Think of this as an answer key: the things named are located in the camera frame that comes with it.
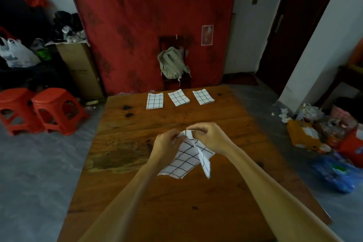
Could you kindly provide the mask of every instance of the doorway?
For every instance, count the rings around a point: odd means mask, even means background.
[[[281,95],[330,0],[281,0],[256,76]]]

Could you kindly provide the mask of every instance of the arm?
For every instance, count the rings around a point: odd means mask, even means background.
[[[238,169],[279,242],[342,241],[315,214],[263,171],[215,123],[199,123],[194,138],[225,155]]]
[[[157,136],[148,162],[141,167],[131,182],[101,213],[78,242],[124,241],[141,197],[150,181],[168,164],[178,152],[185,137],[176,136],[178,130],[170,130]]]

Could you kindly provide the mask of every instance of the concrete floor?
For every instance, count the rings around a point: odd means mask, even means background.
[[[274,106],[277,95],[264,85],[230,86],[261,129],[311,189],[345,242],[363,237],[363,185],[340,194],[321,183],[309,166],[312,153],[291,145]],[[71,136],[58,133],[10,137],[0,126],[0,240],[56,242],[102,108]]]

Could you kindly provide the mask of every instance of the wooden table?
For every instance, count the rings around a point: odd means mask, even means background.
[[[228,86],[206,88],[214,103],[146,110],[147,94],[108,98],[59,242],[77,241],[147,161],[156,136],[172,128],[214,121],[269,175],[325,223],[329,216],[260,131]],[[274,235],[246,183],[223,156],[211,158],[211,178],[197,166],[183,179],[158,176],[146,191],[128,241],[271,241]]]

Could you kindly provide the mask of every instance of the red plastic stool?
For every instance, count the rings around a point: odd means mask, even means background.
[[[62,88],[48,88],[32,100],[47,132],[57,130],[65,136],[71,135],[77,130],[80,120],[89,118],[76,98]]]
[[[7,89],[0,92],[0,119],[11,135],[15,135],[20,130],[30,133],[39,133],[44,130],[42,122],[34,113],[33,105],[29,103],[34,96],[35,93],[26,88]],[[3,115],[6,110],[13,112],[8,119]],[[11,124],[17,117],[21,117],[23,123]]]

